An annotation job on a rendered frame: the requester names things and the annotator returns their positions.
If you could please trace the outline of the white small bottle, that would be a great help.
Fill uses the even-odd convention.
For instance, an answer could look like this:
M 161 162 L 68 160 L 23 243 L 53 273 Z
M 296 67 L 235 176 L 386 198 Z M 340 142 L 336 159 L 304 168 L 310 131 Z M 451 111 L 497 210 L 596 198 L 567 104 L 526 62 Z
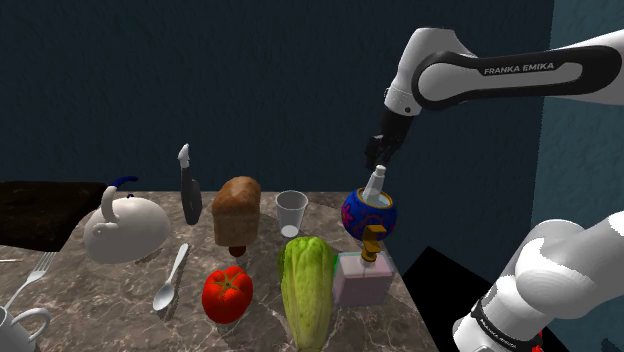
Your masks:
M 369 181 L 361 194 L 361 198 L 365 203 L 372 204 L 379 200 L 385 180 L 385 171 L 385 166 L 377 165 L 371 173 Z

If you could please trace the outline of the blue painted round vase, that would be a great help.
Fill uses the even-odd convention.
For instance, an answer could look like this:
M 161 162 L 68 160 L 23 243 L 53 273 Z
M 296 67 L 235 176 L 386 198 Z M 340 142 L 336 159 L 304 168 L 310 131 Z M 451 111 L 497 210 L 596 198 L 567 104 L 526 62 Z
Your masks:
M 361 241 L 367 225 L 382 225 L 386 232 L 379 233 L 377 240 L 384 240 L 395 228 L 397 208 L 394 201 L 385 192 L 379 195 L 379 201 L 366 203 L 362 198 L 365 188 L 352 191 L 341 207 L 341 218 L 345 230 L 356 240 Z

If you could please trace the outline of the grey translucent cup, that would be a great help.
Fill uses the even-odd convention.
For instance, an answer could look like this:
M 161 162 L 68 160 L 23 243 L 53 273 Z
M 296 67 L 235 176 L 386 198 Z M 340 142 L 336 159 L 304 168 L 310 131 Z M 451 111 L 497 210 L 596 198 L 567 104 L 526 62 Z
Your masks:
M 280 192 L 275 199 L 280 233 L 286 238 L 298 235 L 308 205 L 307 196 L 299 191 Z

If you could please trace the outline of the pink soap dispenser gold pump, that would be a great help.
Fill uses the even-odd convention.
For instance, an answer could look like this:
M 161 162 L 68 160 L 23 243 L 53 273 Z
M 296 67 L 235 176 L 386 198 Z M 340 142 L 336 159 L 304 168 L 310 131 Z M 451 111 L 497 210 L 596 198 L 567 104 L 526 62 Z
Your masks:
M 367 225 L 360 252 L 339 253 L 333 279 L 333 298 L 338 306 L 371 306 L 384 302 L 394 278 L 394 267 L 382 250 L 378 235 L 382 225 Z

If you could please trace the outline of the brown bread loaf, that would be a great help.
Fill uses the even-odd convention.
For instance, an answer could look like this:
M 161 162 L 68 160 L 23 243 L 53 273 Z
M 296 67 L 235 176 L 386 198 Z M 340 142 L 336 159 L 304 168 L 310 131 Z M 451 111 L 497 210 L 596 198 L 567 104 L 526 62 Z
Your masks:
M 257 238 L 261 186 L 251 177 L 227 181 L 212 201 L 214 240 L 217 245 L 242 247 Z

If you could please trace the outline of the green romaine lettuce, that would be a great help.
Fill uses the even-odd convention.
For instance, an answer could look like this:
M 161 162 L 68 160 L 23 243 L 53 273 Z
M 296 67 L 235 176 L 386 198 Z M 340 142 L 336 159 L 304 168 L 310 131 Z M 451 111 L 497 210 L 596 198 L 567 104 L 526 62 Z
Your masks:
M 298 237 L 279 252 L 281 294 L 294 343 L 299 352 L 320 352 L 332 312 L 335 255 L 316 236 Z

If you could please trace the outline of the black and white peeler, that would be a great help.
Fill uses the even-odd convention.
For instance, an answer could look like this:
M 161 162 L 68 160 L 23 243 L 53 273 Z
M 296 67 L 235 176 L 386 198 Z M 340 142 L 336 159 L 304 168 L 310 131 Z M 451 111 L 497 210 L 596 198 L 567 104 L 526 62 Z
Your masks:
M 178 153 L 181 174 L 181 203 L 188 225 L 195 225 L 201 216 L 203 203 L 199 183 L 192 178 L 189 144 L 184 144 Z

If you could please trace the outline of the red tomato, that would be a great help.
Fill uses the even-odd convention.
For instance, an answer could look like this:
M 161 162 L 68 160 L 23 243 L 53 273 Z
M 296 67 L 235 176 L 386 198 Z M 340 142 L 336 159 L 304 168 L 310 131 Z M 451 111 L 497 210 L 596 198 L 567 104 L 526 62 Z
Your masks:
M 253 298 L 253 283 L 238 266 L 216 270 L 206 279 L 201 301 L 205 314 L 215 323 L 229 324 L 239 319 Z

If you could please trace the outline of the silver spoon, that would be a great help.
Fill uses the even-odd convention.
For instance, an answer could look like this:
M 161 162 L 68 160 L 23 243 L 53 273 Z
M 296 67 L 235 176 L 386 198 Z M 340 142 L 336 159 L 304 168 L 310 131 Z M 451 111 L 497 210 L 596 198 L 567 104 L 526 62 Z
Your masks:
M 175 291 L 174 291 L 174 286 L 173 286 L 172 281 L 173 281 L 173 278 L 176 274 L 178 267 L 180 266 L 181 262 L 183 261 L 188 251 L 188 248 L 189 248 L 189 245 L 187 243 L 184 243 L 179 247 L 179 250 L 176 255 L 174 264 L 171 268 L 169 277 L 167 278 L 163 286 L 158 290 L 158 292 L 154 296 L 152 307 L 155 311 L 160 311 L 164 309 L 173 300 Z

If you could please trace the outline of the silver fork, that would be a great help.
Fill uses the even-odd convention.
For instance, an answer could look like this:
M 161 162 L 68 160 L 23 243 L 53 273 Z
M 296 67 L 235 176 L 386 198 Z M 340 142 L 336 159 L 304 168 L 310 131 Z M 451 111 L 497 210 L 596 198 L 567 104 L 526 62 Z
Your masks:
M 42 257 L 40 258 L 39 262 L 36 264 L 36 266 L 33 268 L 33 270 L 29 273 L 28 277 L 26 278 L 25 282 L 16 290 L 16 292 L 12 295 L 12 297 L 10 298 L 10 300 L 4 305 L 5 309 L 9 309 L 10 306 L 12 305 L 12 303 L 15 301 L 15 299 L 19 296 L 19 294 L 21 293 L 21 291 L 28 286 L 29 284 L 41 279 L 46 272 L 48 271 L 48 269 L 50 268 L 55 256 L 57 255 L 57 252 L 46 252 L 42 255 Z

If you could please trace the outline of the white mug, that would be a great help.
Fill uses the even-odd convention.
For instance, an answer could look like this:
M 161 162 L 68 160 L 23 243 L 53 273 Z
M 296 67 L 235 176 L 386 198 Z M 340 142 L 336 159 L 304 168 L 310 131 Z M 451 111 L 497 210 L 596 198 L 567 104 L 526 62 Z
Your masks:
M 41 316 L 43 325 L 29 333 L 21 321 L 29 317 Z M 13 317 L 5 307 L 0 306 L 0 352 L 34 352 L 36 339 L 45 332 L 51 322 L 51 314 L 45 308 L 32 308 Z

